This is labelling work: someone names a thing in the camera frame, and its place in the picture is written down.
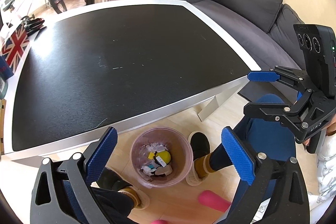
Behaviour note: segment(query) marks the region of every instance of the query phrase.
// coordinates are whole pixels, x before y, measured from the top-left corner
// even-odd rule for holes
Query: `wooden floor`
[[[243,106],[247,101],[239,95],[234,95],[208,119],[201,122],[197,113],[206,103],[119,135],[118,144],[107,166],[117,170],[130,183],[147,193],[151,199],[151,204],[147,209],[131,212],[129,217],[132,220],[140,224],[149,224],[156,219],[164,219],[171,224],[211,224],[222,215],[222,212],[199,204],[197,196],[204,190],[211,190],[232,201],[239,182],[239,176],[233,166],[209,175],[206,181],[197,187],[189,186],[184,180],[172,187],[147,189],[135,180],[135,173],[129,161],[130,148],[135,138],[143,131],[157,126],[174,128],[186,137],[193,131],[201,131],[209,138],[211,151],[214,150],[221,141],[221,130],[225,126],[233,128],[240,121],[243,116]],[[84,149],[85,147],[82,147],[77,151],[84,151]],[[66,151],[51,157],[55,160],[65,160],[74,152],[74,150]],[[317,193],[316,156],[306,153],[302,145],[297,145],[297,158],[303,171],[307,189],[312,193]]]
[[[85,6],[86,3],[84,0],[64,0],[64,3],[67,7],[67,10],[71,10],[74,8],[78,8],[78,7],[82,7]],[[54,15],[57,15],[57,13],[55,12],[55,10],[53,8],[45,8],[44,10],[41,10],[38,13],[34,14],[35,17],[41,17],[44,20],[48,20],[50,19],[50,17],[53,17]]]

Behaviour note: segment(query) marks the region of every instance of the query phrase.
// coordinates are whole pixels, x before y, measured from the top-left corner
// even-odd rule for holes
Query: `white sleeve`
[[[327,199],[336,194],[336,134],[325,137],[317,159],[318,191]]]
[[[316,224],[316,222],[320,220],[332,201],[333,198],[328,198],[326,201],[310,210],[310,224]]]

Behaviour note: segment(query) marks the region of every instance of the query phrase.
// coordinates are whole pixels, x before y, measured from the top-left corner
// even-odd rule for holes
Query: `trash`
[[[162,167],[165,167],[167,165],[167,163],[165,163],[160,156],[157,156],[156,160],[159,162],[159,164],[161,164]]]
[[[167,175],[170,175],[172,173],[172,171],[173,171],[173,169],[168,164],[165,167],[159,166],[154,174],[156,176],[165,177]]]
[[[171,155],[169,153],[168,150],[164,150],[164,151],[161,151],[161,152],[156,152],[154,157],[157,158],[158,156],[160,156],[160,158],[166,163],[170,163],[171,161]]]
[[[141,169],[147,176],[167,176],[172,173],[171,155],[165,145],[160,143],[151,143],[139,152],[139,161],[142,163]]]
[[[150,160],[152,160],[152,159],[154,159],[154,155],[155,155],[155,153],[150,152],[149,155],[148,155],[148,158],[149,158]]]

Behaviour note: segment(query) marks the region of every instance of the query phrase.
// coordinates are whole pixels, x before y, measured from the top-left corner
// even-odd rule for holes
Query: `black tabletop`
[[[145,113],[247,75],[183,6],[131,5],[47,27],[19,79],[12,147],[23,150]]]

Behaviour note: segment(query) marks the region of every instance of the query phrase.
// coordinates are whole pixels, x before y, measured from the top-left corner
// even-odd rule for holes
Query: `screw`
[[[297,159],[296,158],[290,157],[289,160],[291,161],[291,163],[297,164]]]
[[[44,158],[42,160],[42,164],[44,164],[44,165],[48,164],[49,162],[50,162],[50,158]]]
[[[72,158],[74,160],[79,160],[81,158],[81,156],[82,156],[82,153],[75,153],[75,154],[72,155]]]
[[[264,160],[264,159],[266,159],[266,158],[267,158],[267,156],[266,156],[266,154],[265,154],[265,153],[263,153],[263,152],[260,152],[260,153],[258,153],[258,158],[260,158],[261,160]]]

